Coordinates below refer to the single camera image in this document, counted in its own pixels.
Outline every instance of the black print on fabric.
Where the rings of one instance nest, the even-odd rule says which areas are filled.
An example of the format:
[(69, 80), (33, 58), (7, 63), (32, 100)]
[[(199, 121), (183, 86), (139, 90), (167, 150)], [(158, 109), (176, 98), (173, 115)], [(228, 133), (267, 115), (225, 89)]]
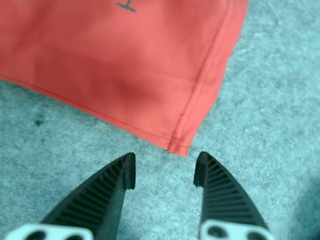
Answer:
[(136, 10), (132, 7), (130, 7), (130, 3), (133, 1), (133, 0), (127, 0), (128, 2), (126, 4), (122, 4), (122, 3), (117, 3), (118, 6), (122, 7), (122, 8), (125, 8), (125, 9), (128, 9), (132, 12), (136, 12)]

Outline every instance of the red fabric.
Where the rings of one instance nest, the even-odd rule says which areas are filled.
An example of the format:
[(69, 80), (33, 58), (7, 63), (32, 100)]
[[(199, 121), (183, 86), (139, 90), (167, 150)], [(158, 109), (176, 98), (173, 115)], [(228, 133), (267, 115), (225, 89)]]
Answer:
[(186, 156), (248, 0), (127, 1), (0, 0), (0, 78)]

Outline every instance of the gray carpet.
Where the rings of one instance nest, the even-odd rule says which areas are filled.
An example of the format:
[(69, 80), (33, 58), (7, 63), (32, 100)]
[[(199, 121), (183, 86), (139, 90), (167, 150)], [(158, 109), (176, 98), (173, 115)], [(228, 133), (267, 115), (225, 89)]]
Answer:
[(0, 239), (41, 220), (73, 188), (127, 153), (137, 157), (119, 240), (198, 233), (207, 151), (236, 177), (278, 240), (320, 232), (320, 1), (250, 1), (219, 99), (187, 158), (49, 97), (0, 81)]

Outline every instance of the ribbed rubber pad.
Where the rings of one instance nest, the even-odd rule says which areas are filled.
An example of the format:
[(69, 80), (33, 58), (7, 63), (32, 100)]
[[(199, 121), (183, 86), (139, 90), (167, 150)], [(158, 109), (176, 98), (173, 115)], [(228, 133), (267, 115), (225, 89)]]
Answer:
[(94, 240), (115, 240), (125, 191), (135, 184), (136, 157), (128, 153), (77, 187), (42, 223), (87, 228)]
[(207, 152), (201, 152), (196, 161), (193, 183), (203, 187), (201, 223), (211, 219), (268, 229), (245, 190)]

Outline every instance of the screw hole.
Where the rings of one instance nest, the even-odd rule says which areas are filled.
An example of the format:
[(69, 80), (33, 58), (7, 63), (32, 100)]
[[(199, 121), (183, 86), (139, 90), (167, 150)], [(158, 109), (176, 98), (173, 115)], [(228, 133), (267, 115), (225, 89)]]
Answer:
[(248, 234), (248, 240), (267, 240), (264, 236), (257, 232), (251, 232)]
[(217, 238), (226, 238), (228, 235), (225, 230), (223, 230), (221, 227), (212, 226), (208, 230), (208, 234), (213, 237)]
[(84, 240), (84, 238), (82, 236), (74, 235), (68, 237), (66, 240)]
[(26, 240), (44, 240), (46, 237), (46, 234), (43, 231), (36, 231), (34, 233), (31, 233)]

